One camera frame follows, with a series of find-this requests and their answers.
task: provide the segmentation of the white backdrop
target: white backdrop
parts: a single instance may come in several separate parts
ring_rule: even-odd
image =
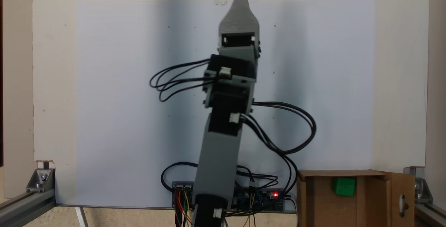
[[[165,67],[216,54],[218,24],[230,5],[78,4],[78,205],[170,206],[171,195],[159,176],[174,162],[198,162],[210,111],[200,89],[161,103],[148,81]],[[313,142],[291,156],[298,168],[371,168],[374,1],[258,0],[250,5],[262,42],[255,100],[292,103],[317,122]],[[191,75],[200,77],[203,69]],[[283,149],[302,143],[310,132],[304,120],[287,111],[255,107],[253,116]],[[239,164],[279,175],[282,186],[288,176],[283,161],[247,127]],[[175,168],[167,180],[193,181],[194,175],[195,168]]]

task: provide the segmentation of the green cube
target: green cube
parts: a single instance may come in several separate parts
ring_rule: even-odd
[[[331,189],[336,195],[353,197],[355,195],[356,178],[333,178]]]

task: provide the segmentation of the yellow wire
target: yellow wire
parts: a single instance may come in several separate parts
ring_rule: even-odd
[[[188,211],[189,211],[189,217],[192,219],[191,208],[189,207],[189,199],[187,198],[187,194],[186,194],[186,192],[184,192],[184,196],[185,196],[185,198],[186,198],[187,209],[188,209]]]
[[[254,206],[254,199],[255,199],[255,194],[252,195],[251,208],[252,208],[252,206]],[[243,225],[243,227],[246,226],[246,223],[248,222],[249,219],[250,219],[250,216],[248,216],[248,218],[246,219],[245,224]]]

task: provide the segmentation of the hole in cardboard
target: hole in cardboard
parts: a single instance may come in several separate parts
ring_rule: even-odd
[[[404,194],[400,194],[399,208],[400,208],[399,215],[400,217],[403,218],[405,215],[405,211],[409,208],[409,205],[406,203],[406,196]]]

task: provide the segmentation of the orange wire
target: orange wire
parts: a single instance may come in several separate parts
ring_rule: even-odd
[[[181,213],[187,218],[188,222],[192,223],[191,218],[189,218],[189,216],[184,213],[184,208],[183,206],[181,206],[180,197],[177,198],[177,205],[178,208],[180,208]]]
[[[175,210],[175,217],[177,218],[177,221],[180,224],[180,219],[178,219],[177,210]]]

